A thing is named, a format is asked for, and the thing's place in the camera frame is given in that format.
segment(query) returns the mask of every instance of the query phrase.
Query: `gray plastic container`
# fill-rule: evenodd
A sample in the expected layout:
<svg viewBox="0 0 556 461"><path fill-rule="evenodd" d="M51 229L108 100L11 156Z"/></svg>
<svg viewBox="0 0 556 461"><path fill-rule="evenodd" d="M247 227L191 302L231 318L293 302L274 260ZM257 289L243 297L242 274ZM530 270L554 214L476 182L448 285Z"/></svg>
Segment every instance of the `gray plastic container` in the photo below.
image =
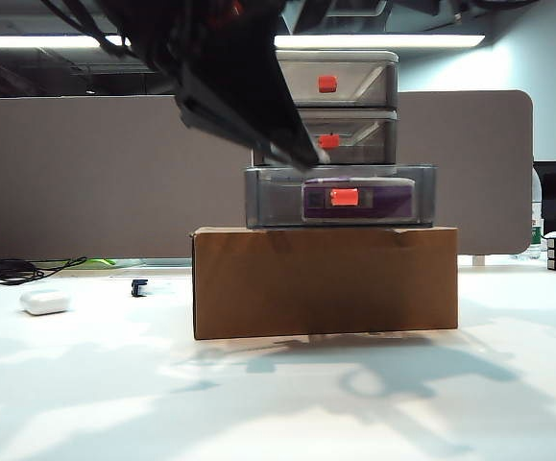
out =
<svg viewBox="0 0 556 461"><path fill-rule="evenodd" d="M431 227L432 165L324 165L246 169L248 228Z"/></svg>
<svg viewBox="0 0 556 461"><path fill-rule="evenodd" d="M277 56L300 108L397 108L399 59L395 53L278 50Z"/></svg>
<svg viewBox="0 0 556 461"><path fill-rule="evenodd" d="M394 164L397 113L382 109L299 109L314 143L333 165ZM254 156L255 165L276 164Z"/></svg>

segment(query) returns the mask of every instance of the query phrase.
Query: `cardboard box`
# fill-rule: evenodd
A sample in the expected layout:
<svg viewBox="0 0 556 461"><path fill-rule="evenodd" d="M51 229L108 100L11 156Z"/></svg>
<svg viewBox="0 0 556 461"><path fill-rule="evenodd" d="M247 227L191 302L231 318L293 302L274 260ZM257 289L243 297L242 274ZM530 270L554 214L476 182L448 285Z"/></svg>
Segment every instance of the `cardboard box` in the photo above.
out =
<svg viewBox="0 0 556 461"><path fill-rule="evenodd" d="M192 238L196 339L457 328L457 229Z"/></svg>

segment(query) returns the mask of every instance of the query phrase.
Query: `ceiling light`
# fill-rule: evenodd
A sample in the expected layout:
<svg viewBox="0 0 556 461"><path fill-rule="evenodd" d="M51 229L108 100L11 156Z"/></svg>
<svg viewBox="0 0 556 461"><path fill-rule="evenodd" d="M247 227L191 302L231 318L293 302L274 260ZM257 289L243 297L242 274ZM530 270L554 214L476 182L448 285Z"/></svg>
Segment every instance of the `ceiling light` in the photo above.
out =
<svg viewBox="0 0 556 461"><path fill-rule="evenodd" d="M286 50L397 50L404 48L472 48L485 36L401 35L376 36L276 36L278 49Z"/></svg>
<svg viewBox="0 0 556 461"><path fill-rule="evenodd" d="M335 35L276 36L278 49L289 50L397 50L404 48L472 48L485 36L463 35ZM107 39L121 44L119 36ZM0 48L98 48L91 36L0 36Z"/></svg>
<svg viewBox="0 0 556 461"><path fill-rule="evenodd" d="M116 45L122 44L120 36L108 36ZM91 36L0 36L0 48L98 48Z"/></svg>

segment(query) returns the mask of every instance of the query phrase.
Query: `white table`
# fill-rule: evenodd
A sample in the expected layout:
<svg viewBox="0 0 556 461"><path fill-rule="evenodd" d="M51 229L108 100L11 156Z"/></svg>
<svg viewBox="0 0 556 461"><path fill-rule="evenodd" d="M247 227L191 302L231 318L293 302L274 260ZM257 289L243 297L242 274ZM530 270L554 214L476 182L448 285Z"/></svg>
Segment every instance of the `white table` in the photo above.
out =
<svg viewBox="0 0 556 461"><path fill-rule="evenodd" d="M458 330L322 338L196 342L186 270L0 287L0 461L556 460L543 264L462 267Z"/></svg>

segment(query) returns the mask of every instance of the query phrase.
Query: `gray partition panel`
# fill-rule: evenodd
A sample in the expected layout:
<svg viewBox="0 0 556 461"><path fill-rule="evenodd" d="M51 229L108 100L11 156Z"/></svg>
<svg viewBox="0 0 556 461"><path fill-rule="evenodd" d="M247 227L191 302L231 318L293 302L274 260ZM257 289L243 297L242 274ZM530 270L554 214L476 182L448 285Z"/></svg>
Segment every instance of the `gray partition panel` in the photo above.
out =
<svg viewBox="0 0 556 461"><path fill-rule="evenodd" d="M0 257L175 257L244 221L250 153L171 97L0 100Z"/></svg>
<svg viewBox="0 0 556 461"><path fill-rule="evenodd" d="M436 223L459 227L462 255L527 247L532 139L522 91L399 94L398 162L438 166Z"/></svg>
<svg viewBox="0 0 556 461"><path fill-rule="evenodd" d="M530 219L531 103L516 91L402 93L399 162L437 163L462 254L515 253ZM244 223L249 153L188 130L171 97L0 100L0 257L189 256Z"/></svg>

